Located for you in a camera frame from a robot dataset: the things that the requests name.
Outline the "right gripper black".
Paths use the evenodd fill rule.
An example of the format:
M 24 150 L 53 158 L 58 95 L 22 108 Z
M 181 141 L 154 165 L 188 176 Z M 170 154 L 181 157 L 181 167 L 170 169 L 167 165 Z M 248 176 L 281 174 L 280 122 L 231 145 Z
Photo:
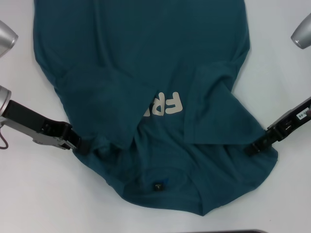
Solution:
M 271 147 L 275 142 L 282 141 L 293 131 L 310 121 L 311 98 L 286 112 L 268 127 L 265 134 L 244 148 L 244 152 L 253 156 Z

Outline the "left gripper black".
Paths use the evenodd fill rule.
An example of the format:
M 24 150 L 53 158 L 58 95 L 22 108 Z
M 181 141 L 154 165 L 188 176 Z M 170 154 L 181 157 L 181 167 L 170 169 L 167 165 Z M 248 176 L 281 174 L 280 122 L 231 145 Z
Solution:
M 89 152 L 90 142 L 83 140 L 68 123 L 46 118 L 10 100 L 3 113 L 4 124 L 32 138 L 39 145 L 72 150 L 82 155 Z

